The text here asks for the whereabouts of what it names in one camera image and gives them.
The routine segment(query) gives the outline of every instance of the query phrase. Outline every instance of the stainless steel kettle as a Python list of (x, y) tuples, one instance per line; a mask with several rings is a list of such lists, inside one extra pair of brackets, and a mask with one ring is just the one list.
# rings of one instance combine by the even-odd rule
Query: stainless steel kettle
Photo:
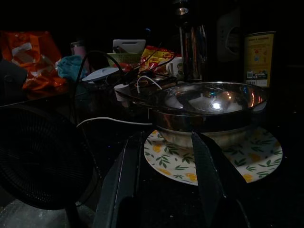
[(207, 81), (207, 43), (204, 26), (197, 20), (199, 1), (175, 0), (174, 13), (180, 27), (185, 81)]

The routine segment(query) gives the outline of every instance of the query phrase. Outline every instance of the stainless steel bowl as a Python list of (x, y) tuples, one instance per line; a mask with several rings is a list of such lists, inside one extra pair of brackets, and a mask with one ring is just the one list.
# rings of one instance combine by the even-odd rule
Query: stainless steel bowl
[(202, 82), (161, 90), (152, 95), (148, 102), (162, 107), (161, 111), (151, 112), (157, 126), (173, 131), (203, 133), (257, 124), (266, 106), (266, 98), (265, 90), (258, 86)]

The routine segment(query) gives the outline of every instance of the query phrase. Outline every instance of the plate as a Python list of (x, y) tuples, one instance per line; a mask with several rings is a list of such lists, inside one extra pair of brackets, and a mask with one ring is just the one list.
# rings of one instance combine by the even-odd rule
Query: plate
[[(250, 138), (231, 146), (223, 153), (247, 183), (271, 174), (283, 157), (280, 142), (260, 127)], [(193, 150), (168, 143), (157, 130), (145, 141), (144, 156), (162, 175), (182, 183), (198, 185)]]
[(82, 81), (83, 82), (98, 81), (116, 72), (118, 72), (118, 68), (115, 67), (102, 68), (90, 73), (87, 77), (84, 77)]

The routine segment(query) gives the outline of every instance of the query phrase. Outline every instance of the fan grille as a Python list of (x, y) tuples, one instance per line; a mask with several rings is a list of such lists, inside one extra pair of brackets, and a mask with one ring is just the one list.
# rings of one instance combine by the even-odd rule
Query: fan grille
[(75, 126), (59, 114), (27, 107), (3, 109), (0, 119), (0, 184), (43, 209), (77, 201), (93, 165)]

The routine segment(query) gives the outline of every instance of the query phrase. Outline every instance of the blue cloth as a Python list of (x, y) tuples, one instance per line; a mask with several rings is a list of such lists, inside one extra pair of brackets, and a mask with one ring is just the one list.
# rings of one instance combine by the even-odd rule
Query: blue cloth
[[(57, 64), (59, 77), (76, 81), (81, 62), (82, 62), (81, 56), (73, 55), (73, 56), (63, 57)], [(83, 68), (80, 79), (85, 77), (86, 73), (87, 73), (86, 69)]]

